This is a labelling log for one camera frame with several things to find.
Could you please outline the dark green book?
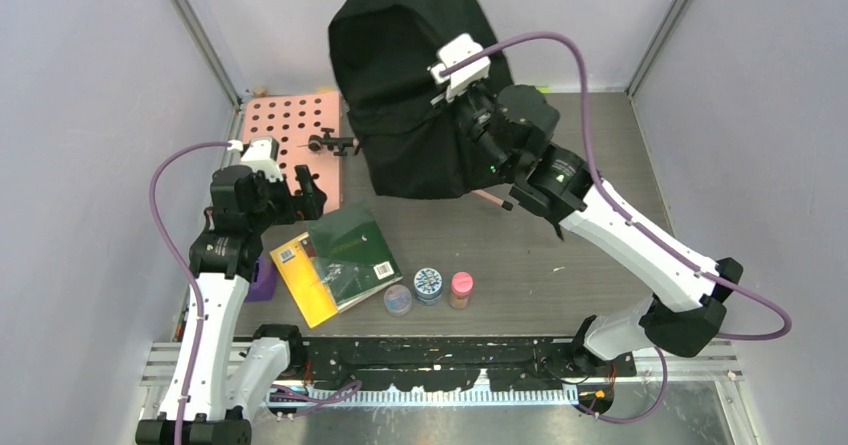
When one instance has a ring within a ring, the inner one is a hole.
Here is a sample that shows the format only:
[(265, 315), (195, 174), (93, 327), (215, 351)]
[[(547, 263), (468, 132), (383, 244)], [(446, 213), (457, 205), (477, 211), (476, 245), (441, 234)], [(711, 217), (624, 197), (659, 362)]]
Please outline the dark green book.
[(336, 307), (346, 309), (403, 274), (364, 202), (347, 204), (307, 224), (314, 267)]

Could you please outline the black backpack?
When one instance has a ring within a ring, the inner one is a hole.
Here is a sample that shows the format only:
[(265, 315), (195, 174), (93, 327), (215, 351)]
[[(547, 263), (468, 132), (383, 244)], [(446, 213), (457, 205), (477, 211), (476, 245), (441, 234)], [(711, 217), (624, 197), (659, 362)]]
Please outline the black backpack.
[(455, 104), (434, 104), (429, 72), (462, 33), (497, 43), (478, 0), (345, 0), (328, 26), (330, 60), (379, 196), (461, 197), (503, 178), (459, 128)]

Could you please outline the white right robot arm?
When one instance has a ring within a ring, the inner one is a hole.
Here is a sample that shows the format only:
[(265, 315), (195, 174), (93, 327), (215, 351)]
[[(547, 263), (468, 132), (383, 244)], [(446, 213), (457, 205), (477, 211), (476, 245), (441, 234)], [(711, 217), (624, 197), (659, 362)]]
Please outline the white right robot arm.
[(636, 305), (584, 320), (570, 346), (571, 362), (596, 375), (613, 359), (657, 347), (697, 356), (718, 336), (727, 287), (742, 266), (700, 255), (632, 207), (588, 162), (552, 141), (558, 111), (533, 87), (512, 85), (494, 95), (474, 85), (452, 103), (462, 134), (483, 151), (491, 172), (510, 184), (517, 204), (557, 234), (587, 239), (645, 283), (652, 294)]

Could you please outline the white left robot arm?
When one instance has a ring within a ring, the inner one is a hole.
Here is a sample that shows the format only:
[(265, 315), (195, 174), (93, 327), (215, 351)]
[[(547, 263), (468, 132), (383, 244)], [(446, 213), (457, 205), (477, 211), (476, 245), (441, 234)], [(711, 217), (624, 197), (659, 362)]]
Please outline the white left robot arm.
[(138, 423), (138, 444), (248, 444), (251, 419), (278, 377), (298, 377), (305, 350), (292, 340), (297, 327), (263, 326), (234, 373), (228, 371), (236, 321), (274, 225), (316, 220), (326, 194), (306, 165), (294, 168), (299, 190), (284, 176), (246, 165), (212, 175), (205, 225), (186, 257), (189, 310), (174, 376), (158, 415)]

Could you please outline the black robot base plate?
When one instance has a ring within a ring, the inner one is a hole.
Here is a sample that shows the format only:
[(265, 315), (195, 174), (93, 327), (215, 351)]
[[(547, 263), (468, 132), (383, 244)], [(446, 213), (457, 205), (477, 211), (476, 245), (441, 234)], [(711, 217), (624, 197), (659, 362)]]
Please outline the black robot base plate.
[(551, 336), (307, 337), (295, 341), (293, 363), (279, 376), (336, 390), (353, 380), (364, 391), (466, 391), (486, 379), (493, 391), (554, 390), (584, 380), (637, 375), (622, 355), (589, 375), (570, 360), (570, 339)]

